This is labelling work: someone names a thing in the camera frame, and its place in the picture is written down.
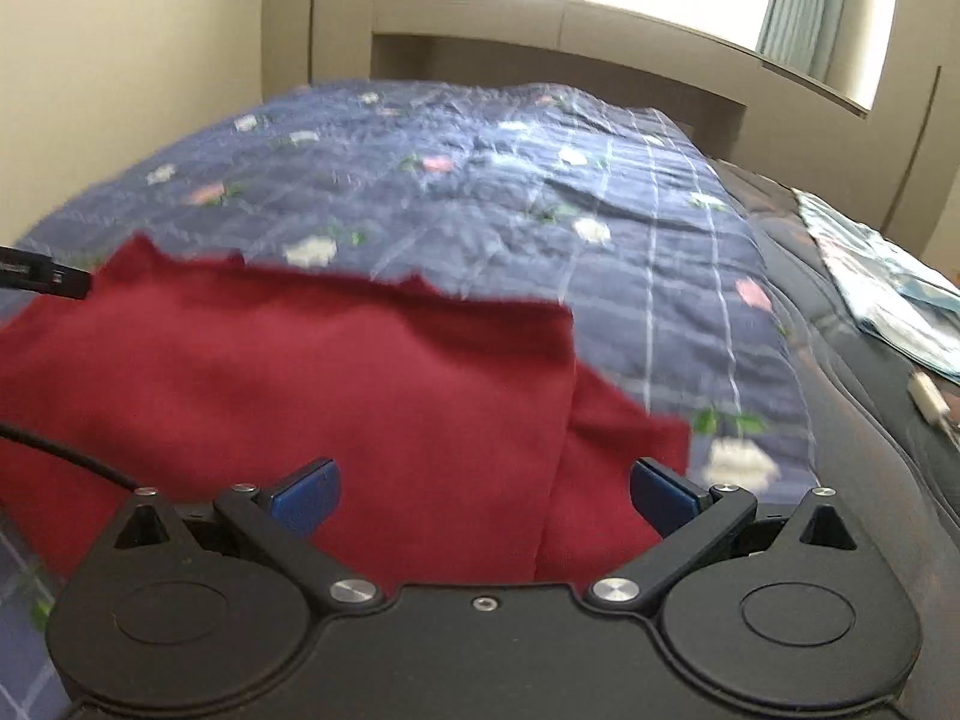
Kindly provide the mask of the white charger adapter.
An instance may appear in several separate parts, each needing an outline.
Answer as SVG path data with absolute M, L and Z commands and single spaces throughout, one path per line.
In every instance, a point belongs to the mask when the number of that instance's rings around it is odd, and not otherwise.
M 950 429 L 950 406 L 928 374 L 914 372 L 908 380 L 908 395 L 929 426 Z

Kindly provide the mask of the light blue folded cloth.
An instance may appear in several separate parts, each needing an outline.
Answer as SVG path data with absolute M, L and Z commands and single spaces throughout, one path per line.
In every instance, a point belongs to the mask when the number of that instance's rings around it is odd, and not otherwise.
M 957 286 L 817 195 L 797 188 L 793 193 L 857 327 L 957 383 Z

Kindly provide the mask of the dark grey quilted mattress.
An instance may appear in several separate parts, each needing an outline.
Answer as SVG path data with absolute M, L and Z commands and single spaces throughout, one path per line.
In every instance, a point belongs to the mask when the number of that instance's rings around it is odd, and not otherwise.
M 908 395 L 913 363 L 854 325 L 784 185 L 713 164 L 754 231 L 771 301 L 817 441 L 817 473 L 838 489 L 905 585 L 923 648 L 900 709 L 958 713 L 958 455 Z

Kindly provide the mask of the blue plaid floral quilt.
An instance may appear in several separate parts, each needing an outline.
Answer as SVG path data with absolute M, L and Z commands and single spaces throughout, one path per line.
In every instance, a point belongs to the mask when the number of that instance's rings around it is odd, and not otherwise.
M 94 280 L 178 260 L 420 278 L 556 302 L 579 361 L 681 419 L 703 489 L 758 502 L 649 611 L 586 583 L 376 585 L 320 613 L 213 511 L 2 418 L 2 505 L 62 580 L 46 642 L 73 718 L 765 718 L 817 701 L 815 439 L 754 233 L 674 122 L 573 88 L 331 83 L 194 133 L 26 234 Z

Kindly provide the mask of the red long-sleeve sweater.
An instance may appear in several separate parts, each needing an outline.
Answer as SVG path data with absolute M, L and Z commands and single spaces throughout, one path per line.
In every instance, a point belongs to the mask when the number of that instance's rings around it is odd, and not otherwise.
M 2 418 L 182 502 L 330 458 L 342 499 L 314 543 L 386 589 L 589 582 L 658 539 L 633 463 L 683 472 L 690 445 L 579 361 L 564 305 L 144 238 L 86 299 L 3 327 Z

